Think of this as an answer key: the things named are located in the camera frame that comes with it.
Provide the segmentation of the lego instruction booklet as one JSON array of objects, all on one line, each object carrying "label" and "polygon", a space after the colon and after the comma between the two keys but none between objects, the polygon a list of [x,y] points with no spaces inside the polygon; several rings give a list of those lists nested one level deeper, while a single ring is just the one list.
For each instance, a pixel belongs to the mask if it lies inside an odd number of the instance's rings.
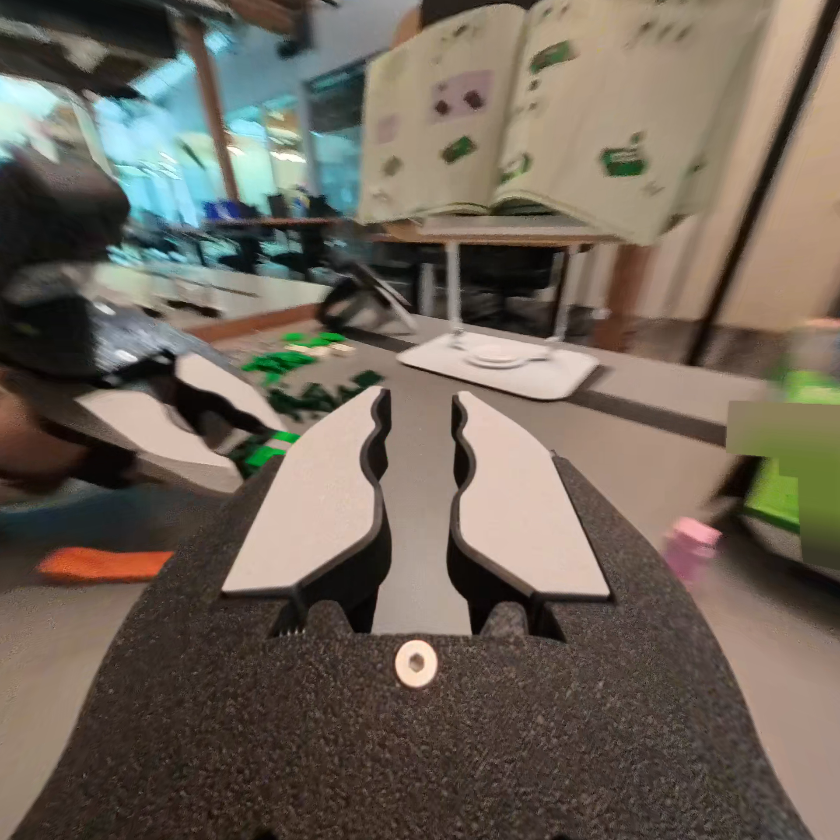
[{"label": "lego instruction booklet", "polygon": [[714,202],[772,2],[498,3],[365,71],[361,224],[562,214],[652,245]]}]

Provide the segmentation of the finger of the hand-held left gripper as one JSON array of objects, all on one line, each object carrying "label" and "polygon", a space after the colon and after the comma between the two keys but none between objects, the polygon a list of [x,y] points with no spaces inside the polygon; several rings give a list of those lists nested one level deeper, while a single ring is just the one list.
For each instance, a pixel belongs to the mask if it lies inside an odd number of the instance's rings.
[{"label": "finger of the hand-held left gripper", "polygon": [[202,355],[176,357],[173,377],[174,407],[195,428],[214,415],[252,435],[287,431],[281,416],[252,384]]},{"label": "finger of the hand-held left gripper", "polygon": [[170,408],[143,392],[96,390],[76,397],[135,454],[140,474],[199,492],[236,492],[243,480],[226,456],[176,423]]}]

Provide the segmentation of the bright green box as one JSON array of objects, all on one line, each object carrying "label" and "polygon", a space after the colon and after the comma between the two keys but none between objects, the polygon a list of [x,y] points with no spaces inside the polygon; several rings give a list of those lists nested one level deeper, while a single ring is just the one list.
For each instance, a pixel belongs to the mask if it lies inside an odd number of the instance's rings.
[{"label": "bright green box", "polygon": [[[787,371],[781,381],[787,403],[838,405],[839,384],[835,377],[818,371]],[[745,497],[747,515],[800,535],[798,479],[781,474],[776,458],[765,458]]]}]

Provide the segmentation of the pile of dark green lego pieces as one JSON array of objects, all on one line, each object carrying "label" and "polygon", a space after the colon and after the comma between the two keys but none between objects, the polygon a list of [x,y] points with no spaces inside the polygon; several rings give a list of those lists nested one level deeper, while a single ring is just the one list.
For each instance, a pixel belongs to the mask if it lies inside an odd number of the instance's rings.
[{"label": "pile of dark green lego pieces", "polygon": [[381,385],[384,376],[376,371],[363,371],[355,375],[348,385],[338,385],[334,391],[320,383],[308,383],[298,394],[281,388],[271,388],[267,393],[269,405],[279,415],[296,423],[305,418],[319,418],[348,403],[367,389]]}]

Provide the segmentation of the green lego assembly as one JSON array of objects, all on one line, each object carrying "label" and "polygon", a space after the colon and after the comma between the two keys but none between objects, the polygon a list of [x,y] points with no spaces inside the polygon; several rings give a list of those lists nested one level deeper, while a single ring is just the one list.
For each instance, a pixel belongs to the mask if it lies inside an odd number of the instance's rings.
[{"label": "green lego assembly", "polygon": [[253,435],[235,446],[228,457],[237,467],[239,474],[247,479],[275,457],[283,458],[300,435],[280,430],[270,435]]}]

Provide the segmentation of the pink lego piece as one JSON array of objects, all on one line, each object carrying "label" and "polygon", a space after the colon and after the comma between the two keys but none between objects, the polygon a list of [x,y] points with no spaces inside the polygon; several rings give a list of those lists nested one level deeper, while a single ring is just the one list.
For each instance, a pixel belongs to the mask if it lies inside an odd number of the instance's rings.
[{"label": "pink lego piece", "polygon": [[663,559],[687,588],[696,583],[717,553],[721,532],[695,518],[681,517],[666,535]]}]

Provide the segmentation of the grey table with wooden edge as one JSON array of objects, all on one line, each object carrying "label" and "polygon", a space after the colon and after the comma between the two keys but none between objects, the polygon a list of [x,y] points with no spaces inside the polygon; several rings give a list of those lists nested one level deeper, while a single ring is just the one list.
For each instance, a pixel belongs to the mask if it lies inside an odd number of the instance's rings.
[{"label": "grey table with wooden edge", "polygon": [[102,264],[94,279],[109,300],[215,343],[315,318],[329,287],[281,276],[177,264]]}]

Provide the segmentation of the person's left hand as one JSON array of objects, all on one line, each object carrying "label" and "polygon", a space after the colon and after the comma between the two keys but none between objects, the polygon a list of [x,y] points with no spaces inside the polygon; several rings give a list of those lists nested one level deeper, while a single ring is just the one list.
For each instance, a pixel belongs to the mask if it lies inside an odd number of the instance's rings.
[{"label": "person's left hand", "polygon": [[1,369],[1,502],[3,505],[56,491],[84,471],[94,452],[53,437],[26,401],[7,384]]}]

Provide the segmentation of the pile of bright green lego pieces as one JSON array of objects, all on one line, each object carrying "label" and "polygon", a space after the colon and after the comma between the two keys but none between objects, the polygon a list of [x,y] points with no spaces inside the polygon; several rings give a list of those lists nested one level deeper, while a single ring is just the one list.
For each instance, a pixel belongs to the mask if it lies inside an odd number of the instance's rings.
[{"label": "pile of bright green lego pieces", "polygon": [[325,360],[313,359],[305,350],[310,345],[347,342],[345,336],[337,332],[287,332],[280,337],[277,348],[268,348],[250,356],[240,366],[247,375],[258,376],[263,388],[278,386],[292,372],[307,368]]}]

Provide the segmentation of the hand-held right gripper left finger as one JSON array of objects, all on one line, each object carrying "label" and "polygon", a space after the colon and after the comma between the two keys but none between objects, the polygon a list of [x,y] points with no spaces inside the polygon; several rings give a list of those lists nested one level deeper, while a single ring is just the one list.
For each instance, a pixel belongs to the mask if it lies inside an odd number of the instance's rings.
[{"label": "hand-held right gripper left finger", "polygon": [[392,429],[390,391],[363,390],[292,445],[222,586],[227,598],[276,598],[300,618],[338,603],[370,632],[392,565],[382,490]]}]

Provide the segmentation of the white book stand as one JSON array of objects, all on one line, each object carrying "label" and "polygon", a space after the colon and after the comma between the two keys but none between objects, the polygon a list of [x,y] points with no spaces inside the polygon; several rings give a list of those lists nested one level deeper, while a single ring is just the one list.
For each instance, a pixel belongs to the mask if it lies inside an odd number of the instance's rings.
[{"label": "white book stand", "polygon": [[460,317],[460,247],[561,249],[606,242],[607,234],[564,215],[444,215],[393,224],[388,232],[404,243],[442,245],[446,257],[448,331],[399,353],[400,364],[543,403],[572,396],[599,368],[592,354],[568,349],[563,343],[566,316],[561,313],[561,290],[549,337],[539,344],[467,331]]}]

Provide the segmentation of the black and white device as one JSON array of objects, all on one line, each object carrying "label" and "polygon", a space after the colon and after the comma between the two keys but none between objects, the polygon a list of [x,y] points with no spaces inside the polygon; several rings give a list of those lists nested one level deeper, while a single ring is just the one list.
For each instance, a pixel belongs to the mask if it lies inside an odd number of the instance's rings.
[{"label": "black and white device", "polygon": [[408,300],[372,268],[348,259],[339,263],[335,273],[337,279],[315,316],[326,330],[344,333],[359,317],[367,315],[371,329],[395,324],[404,334],[416,333]]}]

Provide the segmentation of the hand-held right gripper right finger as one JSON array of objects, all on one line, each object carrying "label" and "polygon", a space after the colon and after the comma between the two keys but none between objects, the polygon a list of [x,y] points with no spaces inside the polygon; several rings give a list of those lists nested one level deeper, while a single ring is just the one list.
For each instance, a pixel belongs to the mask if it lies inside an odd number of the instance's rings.
[{"label": "hand-held right gripper right finger", "polygon": [[605,604],[612,590],[558,469],[536,437],[472,392],[451,409],[455,443],[448,576],[480,634],[518,605],[527,633],[564,641],[551,606]]}]

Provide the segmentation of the orange brick separator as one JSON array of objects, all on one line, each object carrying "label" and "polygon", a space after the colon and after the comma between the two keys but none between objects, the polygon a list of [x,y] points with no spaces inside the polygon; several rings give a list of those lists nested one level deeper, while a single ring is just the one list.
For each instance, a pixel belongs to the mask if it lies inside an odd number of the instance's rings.
[{"label": "orange brick separator", "polygon": [[60,585],[138,584],[151,581],[172,555],[172,551],[110,552],[73,547],[48,554],[35,570],[43,580]]}]

